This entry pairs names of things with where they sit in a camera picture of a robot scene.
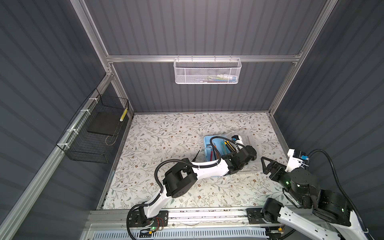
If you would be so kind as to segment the teal utility knife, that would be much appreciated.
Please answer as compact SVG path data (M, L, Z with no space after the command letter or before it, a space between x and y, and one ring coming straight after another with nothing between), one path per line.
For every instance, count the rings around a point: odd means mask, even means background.
M227 148L226 148L226 146L225 146L225 143L224 143L224 142L221 142L221 146L222 146L223 154L224 154L224 155L227 155L227 154L228 154L228 151L227 151Z

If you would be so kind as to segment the items in white basket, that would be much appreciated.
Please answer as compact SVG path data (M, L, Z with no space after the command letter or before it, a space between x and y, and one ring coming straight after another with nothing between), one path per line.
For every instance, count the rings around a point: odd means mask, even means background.
M215 75L215 76L204 76L202 79L199 79L199 81L203 83L207 82L224 82L224 83L237 83L238 82L238 76L235 75Z

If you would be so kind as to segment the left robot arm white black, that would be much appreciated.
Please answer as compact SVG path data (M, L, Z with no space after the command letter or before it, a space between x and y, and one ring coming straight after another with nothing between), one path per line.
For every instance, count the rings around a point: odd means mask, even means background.
M238 152L221 156L213 162L195 163L185 158L160 163L154 172L160 190L139 206L140 216L144 220L155 218L170 199L186 194L198 180L236 174L256 157L257 151L252 146L242 146Z

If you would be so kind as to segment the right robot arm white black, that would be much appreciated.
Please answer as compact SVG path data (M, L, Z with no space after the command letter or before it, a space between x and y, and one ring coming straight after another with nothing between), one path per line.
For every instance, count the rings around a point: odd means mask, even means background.
M371 240L372 236L346 193L321 189L318 178L307 169L309 157L293 150L289 152L287 165L269 160L268 165L262 164L263 173L280 183L283 193L294 198L292 205L311 209L315 216L330 223L337 232L320 229L272 198L267 199L261 210L263 218L267 222L288 225L313 240Z

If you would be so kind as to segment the clear tool box lid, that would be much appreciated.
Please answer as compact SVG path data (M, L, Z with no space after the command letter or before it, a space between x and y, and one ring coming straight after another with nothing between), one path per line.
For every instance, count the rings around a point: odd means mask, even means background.
M250 138L250 135L242 132L232 132L223 135L222 150L226 143L227 154L222 154L224 160L230 167L229 174L232 173L258 173L262 170L260 151L257 149L257 143Z

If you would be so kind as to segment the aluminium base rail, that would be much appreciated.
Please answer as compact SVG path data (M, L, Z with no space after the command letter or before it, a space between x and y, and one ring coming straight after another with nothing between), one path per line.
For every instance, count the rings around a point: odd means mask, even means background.
M155 226L182 227L241 227L249 226L248 207L178 208L166 209L168 215L154 220ZM91 211L84 230L126 230L128 210Z

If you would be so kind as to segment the black pad in basket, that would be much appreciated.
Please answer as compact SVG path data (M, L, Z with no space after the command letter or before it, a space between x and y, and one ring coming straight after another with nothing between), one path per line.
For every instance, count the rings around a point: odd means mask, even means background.
M118 115L99 112L91 121L87 128L87 132L106 136L116 135L121 126L119 119L120 116Z

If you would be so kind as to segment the light blue plastic tool box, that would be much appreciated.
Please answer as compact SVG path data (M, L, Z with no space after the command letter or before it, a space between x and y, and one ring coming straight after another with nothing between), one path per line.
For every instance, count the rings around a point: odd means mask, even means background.
M204 137L205 157L206 157L207 162L210 162L211 149L214 150L213 146L216 147L216 149L220 152L221 156L224 156L221 142L225 143L225 141L230 142L231 145L233 146L233 148L236 149L236 152L242 148L241 146L236 145L235 141L233 141L232 138L228 135L213 135L213 136L205 136ZM218 158L217 152L214 151L214 160L216 160L217 158Z

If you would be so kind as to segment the yellow green tube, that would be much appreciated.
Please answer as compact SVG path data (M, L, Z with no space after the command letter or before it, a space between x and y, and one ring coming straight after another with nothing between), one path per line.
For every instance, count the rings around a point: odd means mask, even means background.
M128 112L128 108L125 108L123 113L122 113L122 115L121 115L121 117L120 117L120 119L119 119L120 122L124 121L124 119L125 119L125 117L127 115L127 112Z

